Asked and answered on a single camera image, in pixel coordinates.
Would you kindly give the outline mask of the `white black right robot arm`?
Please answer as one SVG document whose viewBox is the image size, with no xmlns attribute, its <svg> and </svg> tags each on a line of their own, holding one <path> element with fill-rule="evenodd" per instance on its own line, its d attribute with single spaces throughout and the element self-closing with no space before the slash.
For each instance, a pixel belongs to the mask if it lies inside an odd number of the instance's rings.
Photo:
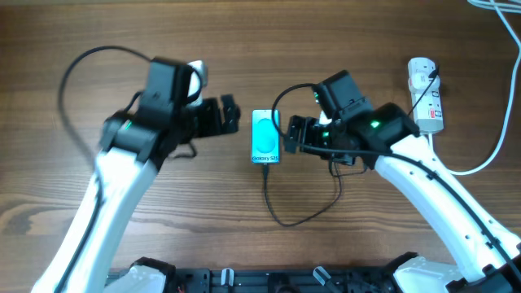
<svg viewBox="0 0 521 293">
<path fill-rule="evenodd" d="M 386 291 L 518 292 L 520 238 L 496 221 L 448 171 L 396 104 L 373 108 L 349 72 L 309 84 L 329 123 L 293 116 L 286 151 L 363 164 L 393 184 L 437 233 L 454 265 L 416 253 L 395 259 Z"/>
</svg>

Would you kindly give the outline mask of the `blue Galaxy smartphone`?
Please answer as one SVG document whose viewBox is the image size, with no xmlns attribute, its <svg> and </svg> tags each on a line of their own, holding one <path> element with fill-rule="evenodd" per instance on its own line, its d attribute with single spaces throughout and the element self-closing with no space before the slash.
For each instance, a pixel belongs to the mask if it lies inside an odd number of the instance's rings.
<svg viewBox="0 0 521 293">
<path fill-rule="evenodd" d="M 278 110 L 274 113 L 269 109 L 252 111 L 252 146 L 251 162 L 253 164 L 278 164 L 280 162 L 280 146 L 278 131 Z"/>
</svg>

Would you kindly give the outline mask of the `white USB charger plug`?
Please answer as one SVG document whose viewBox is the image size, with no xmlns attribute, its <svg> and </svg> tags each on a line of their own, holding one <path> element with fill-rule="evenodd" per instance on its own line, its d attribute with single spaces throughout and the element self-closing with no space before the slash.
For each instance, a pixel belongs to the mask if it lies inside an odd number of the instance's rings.
<svg viewBox="0 0 521 293">
<path fill-rule="evenodd" d="M 409 77 L 408 85 L 412 94 L 421 94 L 424 90 L 438 90 L 440 88 L 438 71 L 413 73 Z"/>
</svg>

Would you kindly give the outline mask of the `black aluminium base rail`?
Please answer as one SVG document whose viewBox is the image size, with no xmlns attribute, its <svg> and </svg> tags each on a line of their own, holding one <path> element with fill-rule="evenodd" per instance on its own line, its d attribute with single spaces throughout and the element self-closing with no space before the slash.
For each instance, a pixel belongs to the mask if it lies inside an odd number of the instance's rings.
<svg viewBox="0 0 521 293">
<path fill-rule="evenodd" d="M 163 292 L 399 292 L 391 275 L 380 267 L 351 269 L 241 270 L 177 269 Z"/>
</svg>

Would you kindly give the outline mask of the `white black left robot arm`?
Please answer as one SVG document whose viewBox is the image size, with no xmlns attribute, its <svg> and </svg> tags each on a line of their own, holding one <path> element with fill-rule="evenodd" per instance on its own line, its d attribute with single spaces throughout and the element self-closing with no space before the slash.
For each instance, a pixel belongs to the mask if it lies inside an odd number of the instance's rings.
<svg viewBox="0 0 521 293">
<path fill-rule="evenodd" d="M 35 292 L 165 292 L 175 277 L 167 263 L 142 258 L 112 283 L 109 270 L 140 199 L 176 147 L 194 138 L 235 133 L 240 110 L 230 95 L 203 98 L 208 68 L 154 58 L 135 113 L 106 119 L 85 196 Z"/>
</svg>

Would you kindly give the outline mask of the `white power strip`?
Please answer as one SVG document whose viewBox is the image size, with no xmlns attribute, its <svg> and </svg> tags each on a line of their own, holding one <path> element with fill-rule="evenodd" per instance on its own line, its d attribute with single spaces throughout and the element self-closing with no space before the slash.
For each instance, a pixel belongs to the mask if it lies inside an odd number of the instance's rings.
<svg viewBox="0 0 521 293">
<path fill-rule="evenodd" d="M 412 58 L 407 65 L 409 77 L 416 72 L 438 71 L 439 67 L 425 57 Z M 412 109 L 409 111 L 421 134 L 439 133 L 444 129 L 444 118 L 438 90 L 424 90 L 421 94 L 411 94 Z"/>
</svg>

